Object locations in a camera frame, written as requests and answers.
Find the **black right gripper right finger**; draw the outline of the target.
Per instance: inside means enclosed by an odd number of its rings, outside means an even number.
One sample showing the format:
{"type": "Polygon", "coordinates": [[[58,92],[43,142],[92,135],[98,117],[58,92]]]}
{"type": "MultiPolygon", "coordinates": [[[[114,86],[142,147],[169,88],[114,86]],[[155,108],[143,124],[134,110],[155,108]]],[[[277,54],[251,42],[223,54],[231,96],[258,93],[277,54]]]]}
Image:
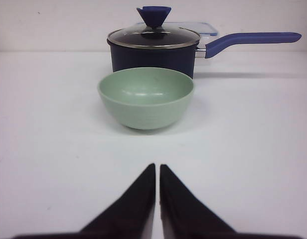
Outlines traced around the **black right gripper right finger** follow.
{"type": "Polygon", "coordinates": [[[294,235],[239,233],[201,203],[166,165],[160,166],[160,211],[166,239],[298,239],[294,235]]]}

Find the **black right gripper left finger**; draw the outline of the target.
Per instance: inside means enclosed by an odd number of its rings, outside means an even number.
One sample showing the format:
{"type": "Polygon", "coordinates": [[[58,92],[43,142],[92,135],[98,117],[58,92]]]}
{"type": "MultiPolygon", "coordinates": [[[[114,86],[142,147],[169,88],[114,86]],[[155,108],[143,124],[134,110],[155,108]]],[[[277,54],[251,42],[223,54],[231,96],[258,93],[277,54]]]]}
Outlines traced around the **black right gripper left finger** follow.
{"type": "Polygon", "coordinates": [[[17,235],[16,239],[151,239],[155,208],[152,163],[105,211],[74,233],[17,235]]]}

